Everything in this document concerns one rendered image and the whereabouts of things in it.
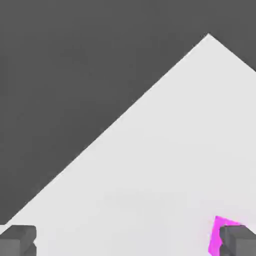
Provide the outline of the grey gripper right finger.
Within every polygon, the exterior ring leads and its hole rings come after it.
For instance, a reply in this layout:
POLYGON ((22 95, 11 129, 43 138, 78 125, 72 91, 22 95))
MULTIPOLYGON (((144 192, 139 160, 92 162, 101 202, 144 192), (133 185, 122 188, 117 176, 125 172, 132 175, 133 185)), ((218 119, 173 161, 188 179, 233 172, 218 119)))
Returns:
POLYGON ((256 234, 245 225, 222 226, 219 237, 219 256, 256 256, 256 234))

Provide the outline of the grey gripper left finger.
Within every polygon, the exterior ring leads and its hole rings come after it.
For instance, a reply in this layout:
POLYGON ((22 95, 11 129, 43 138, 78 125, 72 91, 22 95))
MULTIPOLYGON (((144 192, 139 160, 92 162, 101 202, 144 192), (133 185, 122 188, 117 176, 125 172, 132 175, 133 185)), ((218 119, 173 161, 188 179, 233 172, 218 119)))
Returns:
POLYGON ((34 225, 11 225, 0 234, 0 256, 37 256, 34 225))

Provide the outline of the small magenta cube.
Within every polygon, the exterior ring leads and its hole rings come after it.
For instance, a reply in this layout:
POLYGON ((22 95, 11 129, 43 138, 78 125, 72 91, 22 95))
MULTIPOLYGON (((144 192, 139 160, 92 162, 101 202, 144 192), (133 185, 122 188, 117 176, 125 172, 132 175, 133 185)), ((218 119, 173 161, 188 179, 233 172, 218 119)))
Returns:
POLYGON ((222 245, 222 240, 220 238, 221 227, 240 225, 242 225, 240 222, 236 222, 221 216, 215 216, 208 245, 208 253, 211 256, 220 256, 220 247, 222 245))

